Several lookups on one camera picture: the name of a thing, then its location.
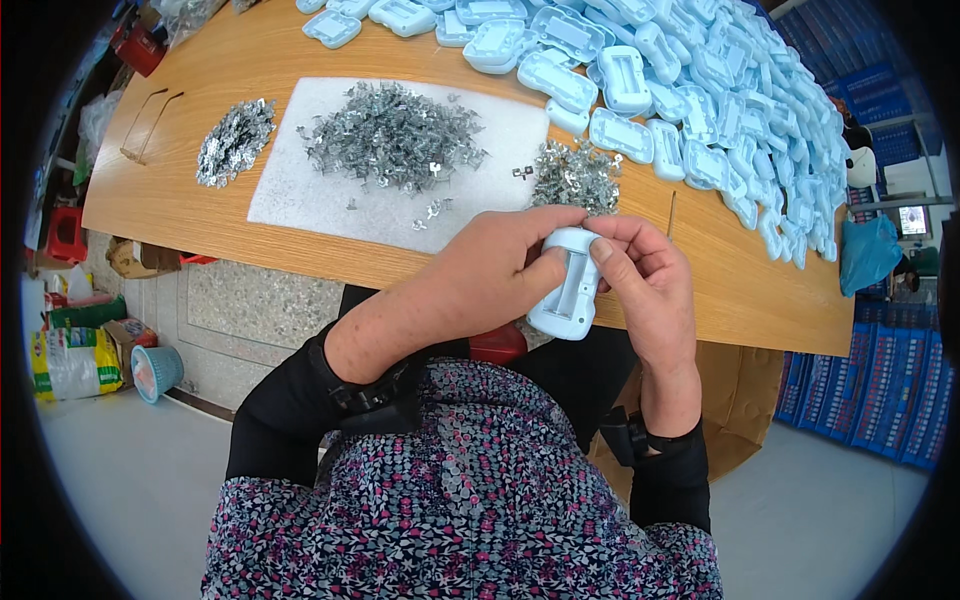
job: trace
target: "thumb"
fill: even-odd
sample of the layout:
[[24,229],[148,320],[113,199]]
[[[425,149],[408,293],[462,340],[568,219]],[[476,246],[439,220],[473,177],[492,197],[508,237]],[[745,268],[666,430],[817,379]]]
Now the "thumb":
[[533,306],[566,279],[566,250],[560,246],[548,248],[519,274],[523,287],[520,294]]
[[637,272],[634,261],[610,240],[603,237],[593,240],[590,257],[597,271],[620,297],[620,302],[635,302],[650,294],[650,284]]

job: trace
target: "terrazzo floor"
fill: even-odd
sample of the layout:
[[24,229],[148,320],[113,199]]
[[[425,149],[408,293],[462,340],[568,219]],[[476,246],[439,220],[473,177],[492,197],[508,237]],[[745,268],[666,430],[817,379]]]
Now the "terrazzo floor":
[[[276,365],[336,318],[343,284],[228,260],[124,279],[106,260],[110,236],[91,231],[85,268],[97,289],[123,294],[127,312],[183,359],[184,391],[235,411]],[[530,349],[550,338],[519,324]]]

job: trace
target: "floral dress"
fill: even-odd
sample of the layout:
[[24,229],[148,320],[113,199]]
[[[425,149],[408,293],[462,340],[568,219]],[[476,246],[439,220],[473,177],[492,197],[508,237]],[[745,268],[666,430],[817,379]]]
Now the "floral dress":
[[419,431],[335,439],[313,489],[224,483],[202,598],[723,596],[712,538],[635,525],[529,379],[445,359],[419,392]]

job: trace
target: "laundry basket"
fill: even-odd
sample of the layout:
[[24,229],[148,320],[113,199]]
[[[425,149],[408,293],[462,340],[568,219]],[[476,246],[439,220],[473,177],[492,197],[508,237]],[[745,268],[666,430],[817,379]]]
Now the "laundry basket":
[[183,361],[176,348],[133,347],[131,352],[133,384],[151,404],[183,379]]

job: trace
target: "fingernail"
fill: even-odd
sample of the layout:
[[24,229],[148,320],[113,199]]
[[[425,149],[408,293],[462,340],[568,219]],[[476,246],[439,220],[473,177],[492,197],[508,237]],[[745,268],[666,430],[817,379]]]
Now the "fingernail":
[[545,253],[551,254],[560,262],[566,262],[566,248],[563,246],[554,246],[553,248],[548,248]]
[[598,237],[590,244],[590,256],[596,262],[606,262],[611,254],[613,254],[613,245],[609,240]]

